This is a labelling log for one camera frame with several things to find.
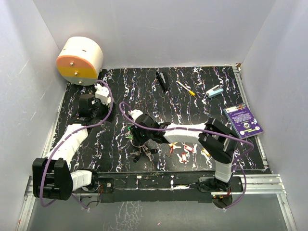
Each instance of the cable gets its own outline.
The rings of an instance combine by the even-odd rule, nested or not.
[[[242,195],[236,201],[234,201],[231,205],[228,205],[227,207],[225,207],[224,210],[232,207],[233,205],[235,205],[237,203],[239,203],[239,201],[242,200],[242,198],[244,197],[246,189],[247,189],[247,179],[246,179],[246,174],[245,174],[244,169],[241,166],[239,166],[239,165],[237,165],[236,168],[240,168],[242,173],[243,173],[243,176],[244,176],[244,190],[243,190]]]
[[[171,130],[188,130],[188,131],[200,131],[200,132],[204,132],[204,133],[208,133],[208,134],[212,134],[212,135],[218,135],[218,136],[222,136],[224,138],[227,138],[227,139],[231,139],[231,140],[234,140],[234,141],[237,141],[237,142],[241,142],[241,143],[245,143],[245,144],[248,144],[250,146],[250,148],[243,152],[241,155],[239,155],[238,157],[234,158],[233,160],[233,164],[236,163],[236,161],[238,161],[242,156],[246,155],[247,153],[249,153],[251,150],[254,149],[254,145],[251,143],[251,142],[248,142],[248,141],[245,141],[245,140],[241,140],[239,138],[236,138],[236,137],[233,137],[233,136],[228,136],[228,135],[225,135],[225,134],[221,134],[221,133],[218,133],[218,132],[214,132],[214,131],[208,131],[208,130],[204,130],[204,129],[198,129],[198,128],[184,128],[184,127],[175,127],[175,128],[148,128],[148,127],[145,127],[145,126],[142,126],[142,125],[139,125],[137,124],[134,120],[130,119],[124,112],[124,110],[122,109],[122,105],[126,105],[129,107],[129,111],[131,111],[131,108],[130,108],[130,105],[126,102],[121,102],[119,104],[119,107],[120,107],[120,112],[123,114],[123,116],[131,123],[133,123],[135,126],[137,127],[140,127],[142,129],[145,129],[145,130],[150,130],[150,131],[171,131]]]
[[[228,191],[227,195],[225,195],[225,196],[223,196],[223,197],[227,197],[227,196],[229,196],[229,195],[230,195],[230,193],[231,193],[231,187],[230,187],[230,189],[229,189],[229,191]]]
[[[131,108],[130,108],[130,105],[127,104],[126,102],[121,102],[119,104],[119,107],[120,107],[120,112],[123,114],[123,116],[131,123],[133,123],[135,126],[137,127],[140,127],[142,129],[145,129],[145,130],[151,130],[151,131],[170,131],[170,130],[176,130],[176,129],[179,129],[179,130],[189,130],[189,131],[200,131],[200,132],[205,132],[205,133],[208,133],[208,134],[212,134],[212,135],[218,135],[218,136],[222,136],[224,138],[227,138],[227,139],[231,139],[231,140],[234,140],[234,141],[238,141],[238,142],[242,142],[242,143],[246,143],[250,146],[250,148],[245,151],[243,154],[239,155],[237,158],[234,158],[233,160],[233,164],[236,163],[236,161],[238,161],[242,156],[246,155],[247,153],[249,153],[251,150],[253,150],[254,148],[254,145],[251,143],[251,142],[248,142],[248,141],[244,141],[244,140],[241,140],[241,139],[238,139],[236,137],[232,137],[232,136],[227,136],[225,134],[221,134],[221,133],[218,133],[218,132],[214,132],[214,131],[208,131],[208,130],[204,130],[204,129],[197,129],[197,128],[184,128],[184,127],[175,127],[175,128],[148,128],[148,127],[145,127],[145,126],[142,126],[142,125],[139,125],[137,124],[134,120],[130,119],[124,112],[124,110],[122,109],[122,105],[126,105],[128,106],[129,108],[129,111],[131,111]],[[235,171],[237,169],[237,167],[239,167],[243,173],[243,176],[244,176],[244,190],[243,190],[243,194],[234,202],[232,203],[231,205],[225,207],[224,209],[227,209],[227,208],[230,208],[232,207],[233,205],[237,204],[243,197],[244,197],[244,194],[246,192],[246,188],[247,188],[247,180],[246,180],[246,175],[245,175],[245,171],[243,170],[243,168],[241,168],[239,165],[236,165],[235,164],[235,169],[233,169],[233,171]]]
[[[48,207],[48,206],[50,206],[52,203],[55,202],[55,199],[52,200],[52,201],[50,201],[50,202],[47,203],[47,204],[44,204],[44,201],[43,201],[43,188],[44,188],[44,183],[45,183],[45,179],[46,179],[46,175],[47,175],[47,170],[48,170],[48,167],[49,167],[49,164],[50,164],[50,162],[51,162],[51,159],[52,159],[53,155],[57,152],[57,150],[61,147],[61,145],[62,145],[68,138],[70,138],[73,134],[75,134],[75,133],[77,133],[77,132],[79,132],[80,130],[83,130],[83,129],[93,128],[93,127],[96,127],[96,126],[100,126],[103,122],[105,122],[105,121],[108,119],[108,117],[110,116],[110,114],[111,114],[111,112],[112,112],[112,107],[113,107],[113,101],[114,101],[114,100],[113,100],[113,97],[112,97],[111,89],[108,87],[108,84],[105,83],[105,82],[102,81],[102,80],[97,80],[97,81],[95,82],[95,85],[98,84],[98,83],[102,83],[102,84],[103,84],[105,87],[107,87],[107,89],[109,90],[110,99],[111,99],[111,104],[110,104],[109,111],[108,111],[106,117],[105,117],[103,120],[101,120],[99,123],[93,124],[93,125],[88,125],[88,126],[85,126],[85,127],[82,127],[82,128],[79,128],[79,129],[73,131],[71,134],[69,134],[67,137],[65,137],[64,140],[61,141],[61,142],[59,143],[59,145],[57,145],[57,146],[54,148],[52,154],[50,155],[50,157],[49,157],[48,160],[47,160],[45,169],[44,169],[44,171],[43,171],[42,181],[41,181],[41,183],[40,183],[39,201],[40,201],[40,204],[41,204],[43,207]],[[82,202],[80,202],[73,194],[72,194],[72,196],[73,196],[79,203],[81,203],[83,207],[85,207],[85,205],[84,205]]]
[[[99,203],[100,201],[90,201],[90,202],[87,204],[87,207],[89,207],[89,205],[90,205],[91,203],[94,203],[94,202]]]
[[[85,205],[84,203],[82,203],[74,194],[72,194],[72,197],[79,203],[81,204],[82,207],[84,207],[85,209],[88,209],[89,205]]]

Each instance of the floor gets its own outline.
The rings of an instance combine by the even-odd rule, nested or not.
[[[171,83],[167,94],[161,89],[155,74],[160,70],[169,75]],[[210,117],[231,126],[223,109],[243,102],[233,68],[228,67],[185,67],[185,68],[137,68],[103,70],[99,79],[107,81],[112,90],[114,100],[118,104],[125,101],[132,109],[140,109],[153,117],[157,122],[173,122],[176,124],[198,124],[206,122]],[[180,88],[176,81],[190,86],[196,93],[192,97],[186,90]],[[205,97],[205,92],[215,85],[220,85],[224,92],[214,98]],[[68,84],[58,120],[54,144],[64,134],[73,111],[78,107],[78,98],[84,93],[95,93],[93,86],[83,87]],[[149,148],[158,148],[159,152],[152,156],[151,162],[142,156],[133,162],[131,152],[136,149],[125,138],[127,122],[119,109],[113,123],[105,122],[101,127],[93,128],[88,138],[82,143],[70,163],[71,171],[81,168],[91,168],[99,172],[134,172],[134,171],[198,171],[215,170],[215,161],[203,155],[200,147],[195,153],[187,152],[187,162],[181,161],[184,143],[178,143],[172,157],[167,144],[147,142]],[[264,169],[256,139],[249,138],[255,148],[241,159],[246,170]],[[238,145],[236,155],[246,150],[246,145]]]
[[[223,212],[197,202],[99,204],[88,213],[70,198],[43,208],[36,199],[28,231],[286,231],[275,194],[245,195]]]

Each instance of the small blue object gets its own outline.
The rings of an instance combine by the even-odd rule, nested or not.
[[[220,88],[219,85],[216,85],[215,87],[208,90],[205,94],[208,98],[211,98],[211,97],[221,94],[222,92],[223,92],[223,89]]]

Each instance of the orange stripe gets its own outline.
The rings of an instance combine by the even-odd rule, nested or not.
[[[83,58],[74,55],[59,56],[56,60],[56,64],[57,66],[95,69],[94,66],[88,60],[85,60]]]
[[[57,68],[62,76],[70,76],[77,78],[97,78],[96,71],[91,68],[76,68],[74,66],[57,66]]]

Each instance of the black bracket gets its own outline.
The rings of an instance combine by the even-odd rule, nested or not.
[[[198,201],[215,203],[211,192],[225,192],[231,187],[232,192],[242,192],[241,178],[232,176],[226,188],[222,189],[219,181],[212,188],[206,188],[206,182],[216,180],[214,172],[140,172],[140,173],[97,173],[98,181],[103,186],[101,203],[123,201]],[[186,186],[186,189],[171,189]]]
[[[83,94],[78,100],[78,110],[73,113],[70,124],[81,124],[83,126],[96,124],[104,119],[109,111],[107,105],[101,104],[101,100],[95,98],[92,94]],[[116,115],[116,103],[113,102],[113,107],[108,122],[113,122]]]
[[[215,118],[209,118],[205,125],[206,130],[238,138],[238,135],[234,131]],[[232,162],[233,153],[238,144],[237,141],[222,136],[216,138],[213,135],[204,132],[199,134],[199,142],[211,154],[214,160],[223,164],[229,164]]]
[[[33,194],[39,197],[40,184],[43,172],[47,163],[47,158],[36,158],[32,164],[33,173]],[[43,188],[43,198],[67,200],[73,190],[73,180],[63,159],[51,160]]]
[[[243,186],[240,177],[232,176],[228,183],[222,182],[213,177],[200,177],[198,189],[203,192],[228,192],[231,189],[233,192],[242,192]]]

